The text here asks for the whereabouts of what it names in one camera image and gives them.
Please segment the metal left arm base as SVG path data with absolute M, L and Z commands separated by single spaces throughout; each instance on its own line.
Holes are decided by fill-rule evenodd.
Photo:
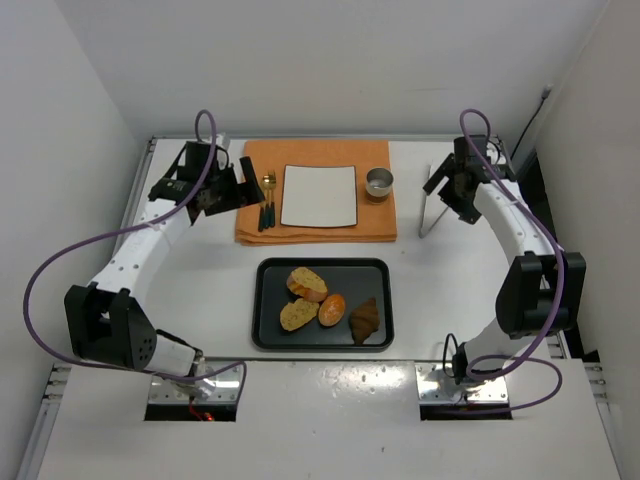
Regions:
M 186 406 L 190 400 L 196 406 L 235 405 L 243 393 L 247 364 L 244 361 L 225 363 L 206 360 L 197 367 L 206 377 L 195 382 L 179 382 L 153 376 L 147 403 L 154 406 Z

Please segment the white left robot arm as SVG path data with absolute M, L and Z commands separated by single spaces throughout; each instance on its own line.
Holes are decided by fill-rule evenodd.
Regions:
M 136 231 L 88 285 L 68 290 L 64 306 L 77 357 L 178 381 L 203 372 L 201 351 L 154 328 L 144 303 L 171 248 L 200 216 L 263 201 L 250 157 L 241 158 L 240 167 L 238 178 L 224 148 L 185 143 L 151 188 Z

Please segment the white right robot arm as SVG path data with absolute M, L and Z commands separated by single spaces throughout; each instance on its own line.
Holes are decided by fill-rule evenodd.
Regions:
M 481 135 L 458 137 L 453 150 L 428 171 L 419 235 L 447 213 L 474 225 L 488 222 L 509 270 L 495 301 L 495 317 L 456 347 L 451 377 L 458 383 L 493 379 L 519 351 L 577 324 L 586 261 L 564 252 L 533 215 L 508 165 L 492 163 Z

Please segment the silver metal tongs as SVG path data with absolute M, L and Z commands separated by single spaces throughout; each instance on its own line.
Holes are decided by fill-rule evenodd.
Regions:
M 418 235 L 421 239 L 424 239 L 429 234 L 449 209 L 439 195 L 440 190 L 446 185 L 447 181 L 447 177 L 442 177 L 430 194 L 425 190 L 422 191 L 422 208 L 418 229 Z

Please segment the brown chocolate croissant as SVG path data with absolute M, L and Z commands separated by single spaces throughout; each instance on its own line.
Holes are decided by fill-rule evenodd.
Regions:
M 370 298 L 356 307 L 349 316 L 349 325 L 354 344 L 363 345 L 380 326 L 376 299 Z

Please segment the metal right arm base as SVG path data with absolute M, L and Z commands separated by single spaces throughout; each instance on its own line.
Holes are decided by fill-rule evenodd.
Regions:
M 415 365 L 418 400 L 421 406 L 508 406 L 509 395 L 503 378 L 484 382 L 463 380 L 457 384 L 437 362 Z

